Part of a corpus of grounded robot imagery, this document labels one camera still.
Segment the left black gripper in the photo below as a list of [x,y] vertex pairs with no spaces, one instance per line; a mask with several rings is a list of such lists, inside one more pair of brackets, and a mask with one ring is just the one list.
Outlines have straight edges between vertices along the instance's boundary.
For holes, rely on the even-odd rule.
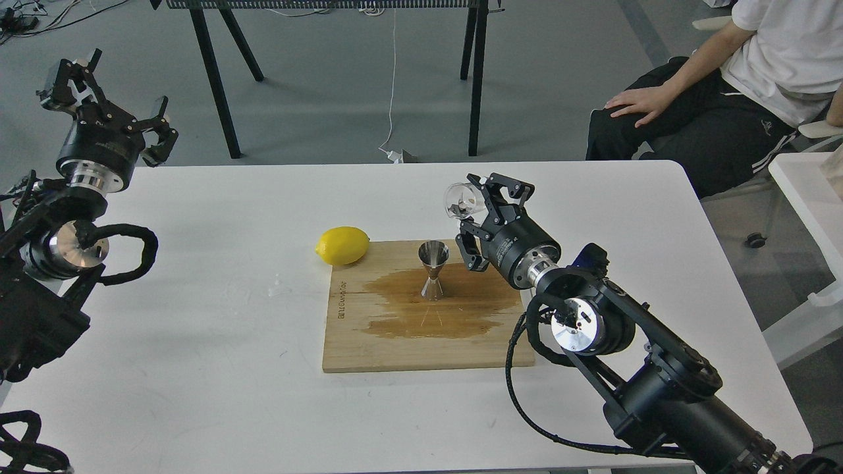
[[[101,55],[102,50],[95,48],[85,60],[61,59],[36,95],[45,110],[69,114],[76,121],[55,162],[59,174],[70,186],[105,195],[130,185],[139,154],[148,167],[165,164],[180,134],[166,117],[166,95],[156,100],[153,117],[133,120],[128,133],[104,127],[109,122],[109,102],[94,78]],[[145,146],[141,135],[148,132],[156,135],[156,144]]]

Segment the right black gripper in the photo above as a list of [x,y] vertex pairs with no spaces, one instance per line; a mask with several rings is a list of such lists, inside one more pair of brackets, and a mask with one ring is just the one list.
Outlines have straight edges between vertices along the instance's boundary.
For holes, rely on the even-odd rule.
[[[535,287],[561,257],[560,244],[538,224],[516,220],[527,215],[524,204],[535,186],[497,173],[485,178],[467,174],[467,179],[481,192],[487,210],[482,227],[473,220],[460,221],[456,243],[467,270],[485,272],[490,261],[513,288]],[[494,233],[484,229],[493,226],[499,227]]]

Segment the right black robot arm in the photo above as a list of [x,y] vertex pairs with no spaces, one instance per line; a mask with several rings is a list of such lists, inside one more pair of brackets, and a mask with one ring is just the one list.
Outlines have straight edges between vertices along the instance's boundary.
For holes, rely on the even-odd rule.
[[[530,183],[493,173],[449,186],[445,212],[460,222],[456,245],[467,270],[493,266],[534,295],[514,327],[504,363],[512,404],[537,433],[575,449],[692,461],[705,473],[840,473],[814,453],[791,457],[717,398],[719,372],[608,277],[607,252],[590,243],[569,266],[560,244],[530,218]],[[622,445],[588,444],[542,429],[512,382],[514,351],[527,335],[536,354],[577,369],[603,399]]]

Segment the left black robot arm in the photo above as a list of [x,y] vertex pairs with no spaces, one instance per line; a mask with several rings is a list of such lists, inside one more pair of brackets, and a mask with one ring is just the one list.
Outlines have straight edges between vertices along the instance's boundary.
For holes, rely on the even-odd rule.
[[3,383],[63,357],[90,327],[82,306],[95,286],[139,279],[159,249],[151,229],[95,224],[107,196],[130,185],[138,160],[165,164],[178,138],[166,97],[144,120],[106,99],[94,78],[100,57],[94,50],[85,61],[61,60],[38,93],[45,110],[73,119],[55,162],[59,177],[30,171],[2,194],[15,208],[1,240]]

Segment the person's right hand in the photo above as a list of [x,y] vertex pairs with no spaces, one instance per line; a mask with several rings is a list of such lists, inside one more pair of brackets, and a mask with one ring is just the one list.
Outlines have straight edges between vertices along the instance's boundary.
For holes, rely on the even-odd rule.
[[634,124],[635,127],[641,127],[665,112],[680,94],[681,90],[668,85],[624,90],[609,99],[603,108],[613,110],[609,114],[613,118],[642,114],[642,118],[637,119]]

